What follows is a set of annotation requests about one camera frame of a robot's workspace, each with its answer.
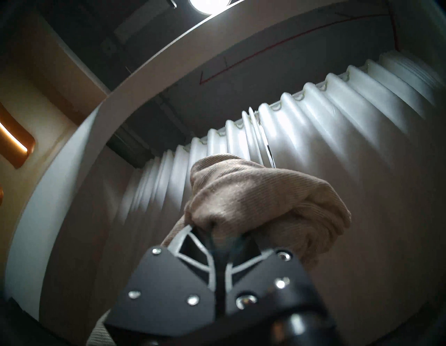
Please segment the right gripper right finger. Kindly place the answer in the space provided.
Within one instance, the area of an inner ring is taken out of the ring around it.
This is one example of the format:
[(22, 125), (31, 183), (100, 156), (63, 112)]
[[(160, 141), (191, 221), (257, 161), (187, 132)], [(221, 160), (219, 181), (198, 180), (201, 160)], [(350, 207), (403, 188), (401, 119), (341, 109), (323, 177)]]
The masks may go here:
[(266, 303), (279, 291), (290, 292), (286, 310), (315, 311), (327, 315), (327, 308), (297, 255), (285, 248), (241, 250), (230, 259), (224, 274), (225, 314), (233, 315), (248, 306)]

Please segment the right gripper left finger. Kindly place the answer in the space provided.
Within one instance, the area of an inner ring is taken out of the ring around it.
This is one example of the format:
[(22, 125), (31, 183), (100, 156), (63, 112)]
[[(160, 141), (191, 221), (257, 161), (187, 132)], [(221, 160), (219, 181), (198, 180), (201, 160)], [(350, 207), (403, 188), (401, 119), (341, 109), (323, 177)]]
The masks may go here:
[(141, 259), (105, 321), (110, 334), (188, 334), (215, 321), (216, 271), (209, 237), (183, 228)]

